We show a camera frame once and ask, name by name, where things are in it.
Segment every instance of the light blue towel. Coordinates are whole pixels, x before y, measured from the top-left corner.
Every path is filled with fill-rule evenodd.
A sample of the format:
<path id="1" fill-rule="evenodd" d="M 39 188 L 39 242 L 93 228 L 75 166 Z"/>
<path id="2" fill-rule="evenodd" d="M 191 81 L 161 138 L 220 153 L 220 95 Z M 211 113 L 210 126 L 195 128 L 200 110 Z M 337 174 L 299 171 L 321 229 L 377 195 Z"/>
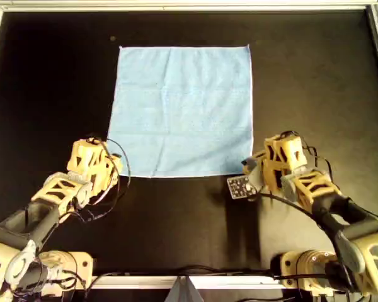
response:
<path id="1" fill-rule="evenodd" d="M 249 47 L 120 48 L 108 137 L 133 176 L 241 173 L 253 144 Z"/>

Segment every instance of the wire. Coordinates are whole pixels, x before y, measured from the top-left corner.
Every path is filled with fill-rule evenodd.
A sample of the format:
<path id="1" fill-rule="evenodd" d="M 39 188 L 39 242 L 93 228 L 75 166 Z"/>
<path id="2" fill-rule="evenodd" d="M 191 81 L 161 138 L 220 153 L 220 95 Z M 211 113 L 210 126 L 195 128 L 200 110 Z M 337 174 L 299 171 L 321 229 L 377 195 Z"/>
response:
<path id="1" fill-rule="evenodd" d="M 305 140 L 305 138 L 302 137 L 297 131 L 293 131 L 293 130 L 284 131 L 284 132 L 282 132 L 280 134 L 280 137 L 286 137 L 286 136 L 288 136 L 290 134 L 293 134 L 293 135 L 298 136 L 298 137 L 301 138 L 301 141 L 304 143 L 304 146 L 302 146 L 302 148 L 304 150 L 307 150 L 310 156 L 314 157 L 314 159 L 315 159 L 315 167 L 316 168 L 318 168 L 318 159 L 324 160 L 326 162 L 326 165 L 328 166 L 328 172 L 329 172 L 330 179 L 333 182 L 333 171 L 332 171 L 332 166 L 330 164 L 330 161 L 328 159 L 325 159 L 322 156 L 318 156 L 318 151 L 317 151 L 316 147 L 308 145 L 308 143 Z"/>
<path id="2" fill-rule="evenodd" d="M 73 254 L 70 253 L 70 252 L 66 252 L 66 253 L 68 253 L 73 258 L 74 264 L 76 265 L 76 274 L 78 274 L 78 265 L 77 265 L 77 260 L 76 260 L 75 256 L 73 256 Z M 73 293 L 71 294 L 70 301 L 73 300 L 74 293 L 76 292 L 76 287 L 77 287 L 77 279 L 74 280 L 74 289 L 73 289 Z"/>
<path id="3" fill-rule="evenodd" d="M 262 299 L 262 298 L 246 298 L 238 300 L 237 302 L 286 302 L 295 299 L 295 297 L 289 297 L 289 298 L 273 298 L 273 299 Z"/>
<path id="4" fill-rule="evenodd" d="M 79 219 L 79 221 L 81 221 L 82 223 L 87 223 L 87 221 L 83 218 L 83 216 L 81 216 L 81 214 L 76 212 L 76 211 L 65 212 L 64 214 L 59 216 L 59 221 L 61 221 L 61 219 L 63 219 L 63 217 L 65 217 L 67 215 L 77 217 Z"/>
<path id="5" fill-rule="evenodd" d="M 93 282 L 91 282 L 91 284 L 88 286 L 87 290 L 85 291 L 83 301 L 87 301 L 89 292 L 92 290 L 94 284 L 98 282 L 98 280 L 100 280 L 102 277 L 106 277 L 106 276 L 116 276 L 116 275 L 119 275 L 119 274 L 121 274 L 121 273 L 120 273 L 120 272 L 107 272 L 107 273 L 105 273 L 105 274 L 99 275 L 99 276 L 98 276 Z"/>
<path id="6" fill-rule="evenodd" d="M 81 286 L 83 287 L 83 291 L 86 291 L 86 290 L 87 290 L 87 287 L 86 287 L 86 281 L 84 281 L 84 280 L 80 277 L 79 274 L 77 274 L 76 272 L 73 272 L 73 271 L 69 271 L 69 270 L 67 270 L 67 269 L 62 270 L 62 272 L 64 272 L 65 274 L 71 274 L 71 275 L 73 275 L 73 276 L 74 276 L 74 282 L 77 283 L 77 280 L 80 281 Z M 65 286 L 63 286 L 63 285 L 60 284 L 60 287 L 61 287 L 62 289 L 71 289 L 71 288 L 73 288 L 73 286 L 74 286 L 74 287 L 76 286 L 75 283 L 73 283 L 73 285 L 71 285 L 71 286 L 67 286 L 67 287 L 65 287 Z"/>
<path id="7" fill-rule="evenodd" d="M 366 213 L 368 213 L 368 214 L 370 214 L 370 215 L 372 215 L 372 216 L 378 218 L 378 215 L 377 215 L 377 214 L 375 214 L 375 213 L 373 213 L 373 212 L 371 212 L 371 211 L 369 211 L 369 210 L 363 208 L 362 206 L 359 206 L 359 205 L 358 205 L 357 203 L 355 203 L 354 201 L 353 201 L 353 203 L 354 203 L 356 206 L 358 206 L 361 210 L 363 210 L 363 211 L 365 211 Z"/>
<path id="8" fill-rule="evenodd" d="M 332 276 L 326 274 L 298 274 L 298 275 L 288 275 L 288 276 L 277 276 L 274 277 L 276 280 L 288 280 L 288 279 L 307 279 L 307 278 L 317 278 L 317 279 L 333 279 Z"/>
<path id="9" fill-rule="evenodd" d="M 296 275 L 298 275 L 298 263 L 299 263 L 301 257 L 302 257 L 303 255 L 305 255 L 306 253 L 308 253 L 308 252 L 309 252 L 309 251 L 306 250 L 306 251 L 304 251 L 303 253 L 301 253 L 300 256 L 298 256 L 297 261 L 295 262 L 295 274 L 296 274 Z M 301 293 L 301 290 L 300 290 L 300 285 L 299 285 L 298 279 L 296 279 L 296 281 L 297 281 L 297 289 L 298 289 L 298 293 L 300 294 L 300 297 L 301 297 L 301 299 L 302 299 L 302 293 Z"/>
<path id="10" fill-rule="evenodd" d="M 11 285 L 8 285 L 9 290 L 11 291 L 11 294 L 13 294 L 16 298 L 24 298 L 25 296 L 31 296 L 35 293 L 37 293 L 37 288 L 43 284 L 43 281 L 41 281 L 42 274 L 43 274 L 43 264 L 39 257 L 35 258 L 35 261 L 40 263 L 40 273 L 39 273 L 39 279 L 38 282 L 35 284 L 35 286 L 29 290 L 29 291 L 17 291 L 17 289 L 12 289 Z"/>
<path id="11" fill-rule="evenodd" d="M 114 161 L 112 160 L 108 148 L 106 147 L 106 145 L 103 143 L 102 140 L 100 140 L 99 138 L 95 138 L 95 139 L 97 139 L 97 140 L 100 141 L 100 144 L 104 148 L 104 150 L 106 152 L 106 155 L 111 159 L 113 167 L 114 167 L 114 169 L 116 170 L 116 172 L 117 172 L 117 174 L 119 176 L 118 168 L 117 168 L 116 164 L 114 163 Z M 132 175 L 131 175 L 132 173 L 131 173 L 131 170 L 130 170 L 129 159 L 127 157 L 127 154 L 126 154 L 125 150 L 123 149 L 123 147 L 118 142 L 116 142 L 114 140 L 111 140 L 110 138 L 108 138 L 108 140 L 111 141 L 111 142 L 113 142 L 113 143 L 116 143 L 118 145 L 118 147 L 120 148 L 120 150 L 122 151 L 123 156 L 125 157 L 125 160 L 126 160 L 126 166 L 127 166 L 127 171 L 128 171 L 128 180 L 127 180 L 127 184 L 125 186 L 125 190 L 120 194 L 120 180 L 118 179 L 118 190 L 117 190 L 117 194 L 115 196 L 115 200 L 114 200 L 111 208 L 108 211 L 106 211 L 106 212 L 104 212 L 102 214 L 94 216 L 92 220 L 97 220 L 97 219 L 100 219 L 100 218 L 106 216 L 107 214 L 109 214 L 115 208 L 115 206 L 118 203 L 118 201 L 120 201 L 125 196 L 126 192 L 128 191 L 128 189 L 130 187 L 130 182 L 131 182 L 131 179 L 132 179 Z"/>
<path id="12" fill-rule="evenodd" d="M 114 140 L 112 140 L 112 139 L 110 139 L 110 138 L 108 138 L 107 140 L 109 140 L 110 142 L 115 143 L 115 144 L 120 148 L 120 150 L 122 151 L 123 156 L 125 157 L 125 160 L 126 160 L 127 174 L 128 174 L 127 177 L 128 177 L 128 178 L 127 178 L 127 184 L 126 184 L 126 186 L 125 186 L 125 190 L 124 190 L 123 193 L 120 195 L 120 197 L 118 197 L 118 199 L 120 199 L 120 198 L 122 198 L 122 197 L 125 196 L 127 190 L 129 189 L 130 182 L 131 182 L 131 180 L 132 180 L 132 171 L 130 170 L 129 159 L 127 158 L 127 154 L 126 154 L 125 150 L 123 149 L 123 147 L 122 147 L 118 142 L 116 142 L 116 141 L 114 141 Z"/>

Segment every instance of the black cable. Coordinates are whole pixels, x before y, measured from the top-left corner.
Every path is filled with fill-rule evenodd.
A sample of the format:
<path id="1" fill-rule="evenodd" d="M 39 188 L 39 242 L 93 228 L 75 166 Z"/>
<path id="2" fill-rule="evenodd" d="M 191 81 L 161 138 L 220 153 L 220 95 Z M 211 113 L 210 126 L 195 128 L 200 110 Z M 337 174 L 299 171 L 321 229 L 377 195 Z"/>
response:
<path id="1" fill-rule="evenodd" d="M 86 291 L 87 290 L 87 287 L 86 287 L 86 281 L 84 281 L 79 274 L 77 274 L 76 272 L 73 272 L 73 271 L 69 271 L 68 269 L 64 269 L 62 270 L 62 272 L 64 272 L 65 274 L 70 274 L 70 275 L 73 275 L 75 278 L 75 282 L 80 281 L 81 283 L 81 286 L 83 287 L 83 291 Z M 62 289 L 71 289 L 73 288 L 73 286 L 75 286 L 75 284 L 72 284 L 71 286 L 68 286 L 68 287 L 64 287 L 63 285 L 60 284 L 60 287 Z"/>
<path id="2" fill-rule="evenodd" d="M 361 297 L 360 299 L 358 299 L 356 302 L 363 302 L 365 298 L 366 298 L 365 296 L 362 296 L 362 297 Z"/>
<path id="3" fill-rule="evenodd" d="M 307 279 L 307 278 L 317 278 L 317 279 L 333 279 L 334 277 L 326 274 L 298 274 L 298 275 L 288 275 L 288 276 L 277 276 L 274 277 L 276 280 L 288 280 L 288 279 Z"/>
<path id="4" fill-rule="evenodd" d="M 308 252 L 309 252 L 309 251 L 306 250 L 306 251 L 304 251 L 303 253 L 301 253 L 300 256 L 298 256 L 297 261 L 295 262 L 295 274 L 296 274 L 296 275 L 298 275 L 298 263 L 299 263 L 301 257 L 302 257 L 303 255 L 305 255 L 306 253 L 308 253 Z M 298 293 L 300 294 L 300 297 L 301 297 L 301 299 L 302 299 L 302 293 L 301 293 L 301 290 L 300 290 L 300 285 L 299 285 L 298 279 L 296 279 L 296 281 L 297 281 L 297 289 L 298 289 Z"/>
<path id="5" fill-rule="evenodd" d="M 116 172 L 117 172 L 117 174 L 118 174 L 118 176 L 119 176 L 118 168 L 117 168 L 116 164 L 114 163 L 114 161 L 112 160 L 108 148 L 106 147 L 106 145 L 103 143 L 103 141 L 102 141 L 101 139 L 99 139 L 99 138 L 95 138 L 95 139 L 97 139 L 97 140 L 100 142 L 101 146 L 104 148 L 104 150 L 105 150 L 105 152 L 106 152 L 106 155 L 110 158 L 110 160 L 111 160 L 111 162 L 112 162 L 112 164 L 113 164 L 113 168 L 116 170 Z M 106 212 L 104 212 L 104 213 L 102 213 L 102 214 L 99 214 L 99 215 L 97 215 L 97 216 L 94 216 L 94 218 L 93 218 L 92 220 L 97 220 L 97 219 L 100 219 L 100 218 L 106 216 L 107 214 L 109 214 L 109 213 L 110 213 L 110 212 L 116 207 L 116 204 L 118 203 L 118 201 L 121 200 L 121 199 L 125 196 L 126 192 L 128 191 L 128 189 L 129 189 L 129 187 L 130 187 L 131 178 L 132 178 L 132 175 L 131 175 L 132 173 L 131 173 L 131 170 L 130 170 L 129 159 L 128 159 L 128 157 L 127 157 L 127 154 L 126 154 L 125 150 L 124 150 L 123 147 L 122 147 L 119 143 L 117 143 L 116 141 L 114 141 L 114 140 L 112 140 L 112 139 L 110 139 L 110 138 L 108 138 L 108 140 L 111 141 L 111 142 L 113 142 L 113 143 L 116 143 L 116 144 L 118 145 L 118 147 L 120 148 L 120 150 L 122 151 L 123 156 L 125 157 L 125 160 L 126 160 L 126 166 L 127 166 L 127 171 L 128 171 L 128 180 L 127 180 L 127 184 L 126 184 L 126 186 L 125 186 L 125 190 L 120 194 L 120 180 L 118 179 L 118 189 L 117 189 L 117 194 L 116 194 L 116 196 L 115 196 L 115 200 L 114 200 L 114 202 L 113 202 L 111 208 L 110 208 L 108 211 L 106 211 Z"/>
<path id="6" fill-rule="evenodd" d="M 70 252 L 66 252 L 66 253 L 68 253 L 73 258 L 74 264 L 76 265 L 76 274 L 78 274 L 78 264 L 77 264 L 77 260 L 75 256 L 73 256 L 73 254 Z M 76 292 L 76 287 L 77 287 L 77 279 L 74 280 L 74 289 L 73 289 L 73 293 L 71 294 L 70 301 L 73 300 L 74 293 Z"/>
<path id="7" fill-rule="evenodd" d="M 289 298 L 273 298 L 273 299 L 263 299 L 263 298 L 246 298 L 238 300 L 237 302 L 286 302 L 295 299 L 296 297 Z"/>
<path id="8" fill-rule="evenodd" d="M 43 264 L 42 264 L 42 261 L 39 257 L 35 258 L 34 261 L 36 261 L 37 259 L 38 259 L 38 262 L 40 263 L 40 273 L 39 273 L 38 282 L 34 285 L 34 287 L 31 290 L 27 290 L 27 291 L 17 291 L 17 289 L 13 290 L 11 288 L 11 285 L 9 284 L 8 288 L 11 291 L 11 294 L 13 294 L 14 297 L 24 298 L 25 296 L 31 296 L 31 295 L 37 293 L 37 288 L 40 285 L 42 285 L 43 281 L 40 281 L 40 280 L 41 280 L 41 277 L 42 277 L 42 274 L 43 274 Z"/>
<path id="9" fill-rule="evenodd" d="M 359 206 L 357 203 L 354 203 L 354 204 L 355 204 L 356 206 L 358 206 L 361 210 L 365 211 L 366 213 L 368 213 L 368 214 L 370 214 L 370 215 L 372 215 L 372 216 L 378 218 L 378 215 L 377 215 L 377 214 L 375 214 L 375 213 L 373 213 L 373 212 L 371 212 L 371 211 L 369 211 L 369 210 L 363 208 L 362 206 Z"/>
<path id="10" fill-rule="evenodd" d="M 87 221 L 83 218 L 83 216 L 81 216 L 81 214 L 78 213 L 78 212 L 76 212 L 76 211 L 65 212 L 63 215 L 59 216 L 59 221 L 61 221 L 61 219 L 63 219 L 63 217 L 65 217 L 67 215 L 71 215 L 71 216 L 77 217 L 80 222 L 87 223 Z"/>
<path id="11" fill-rule="evenodd" d="M 107 272 L 105 274 L 99 275 L 94 281 L 91 282 L 91 284 L 88 286 L 87 290 L 85 290 L 83 301 L 87 301 L 89 292 L 92 290 L 94 284 L 97 283 L 98 280 L 100 280 L 102 277 L 116 276 L 116 275 L 120 275 L 120 274 L 121 274 L 120 272 Z"/>
<path id="12" fill-rule="evenodd" d="M 209 272 L 220 272 L 221 271 L 219 269 L 215 269 L 215 268 L 210 267 L 210 266 L 198 266 L 198 265 L 180 267 L 176 271 L 177 271 L 177 273 L 181 273 L 183 271 L 191 271 L 191 270 L 194 270 L 194 269 L 199 269 L 199 270 L 204 270 L 204 271 L 209 271 Z"/>

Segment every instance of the black table surface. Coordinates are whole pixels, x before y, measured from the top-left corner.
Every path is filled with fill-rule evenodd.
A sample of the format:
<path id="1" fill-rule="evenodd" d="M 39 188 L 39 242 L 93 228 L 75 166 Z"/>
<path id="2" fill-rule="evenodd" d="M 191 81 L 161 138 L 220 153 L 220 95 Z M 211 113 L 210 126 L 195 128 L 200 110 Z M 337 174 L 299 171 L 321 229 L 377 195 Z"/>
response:
<path id="1" fill-rule="evenodd" d="M 297 130 L 331 161 L 342 191 L 378 213 L 378 66 L 364 12 L 5 13 L 0 221 L 66 170 L 73 141 L 106 136 L 119 45 L 247 44 L 254 151 L 265 137 Z M 278 253 L 330 248 L 293 209 L 232 201 L 226 177 L 134 178 L 106 218 L 70 219 L 45 246 L 87 251 L 101 271 L 266 268 Z"/>

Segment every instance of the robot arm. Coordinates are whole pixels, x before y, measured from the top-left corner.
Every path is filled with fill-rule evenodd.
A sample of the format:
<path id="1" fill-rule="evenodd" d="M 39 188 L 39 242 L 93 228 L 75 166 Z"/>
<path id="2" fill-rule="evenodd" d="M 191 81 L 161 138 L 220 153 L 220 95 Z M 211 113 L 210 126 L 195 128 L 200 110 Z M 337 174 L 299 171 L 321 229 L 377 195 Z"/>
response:
<path id="1" fill-rule="evenodd" d="M 26 208 L 0 223 L 0 298 L 8 295 L 8 286 L 43 287 L 47 280 L 64 277 L 65 267 L 59 264 L 70 262 L 69 256 L 43 253 L 38 264 L 39 251 L 59 224 L 83 209 L 90 198 L 102 191 L 106 194 L 117 184 L 122 164 L 118 156 L 108 153 L 106 143 L 89 138 L 74 142 L 67 170 L 67 174 L 49 176 Z M 91 268 L 87 273 L 91 276 L 92 258 L 85 253 L 77 256 L 87 260 L 85 270 Z"/>
<path id="2" fill-rule="evenodd" d="M 264 150 L 243 162 L 245 176 L 227 180 L 231 195 L 250 198 L 268 189 L 298 203 L 329 236 L 336 255 L 313 250 L 288 252 L 280 266 L 283 275 L 321 272 L 336 276 L 337 281 L 307 278 L 298 287 L 314 296 L 331 296 L 337 289 L 378 294 L 378 216 L 345 197 L 326 172 L 308 167 L 303 153 L 306 148 L 293 131 L 267 138 Z M 295 281 L 290 281 L 284 285 L 297 288 Z"/>

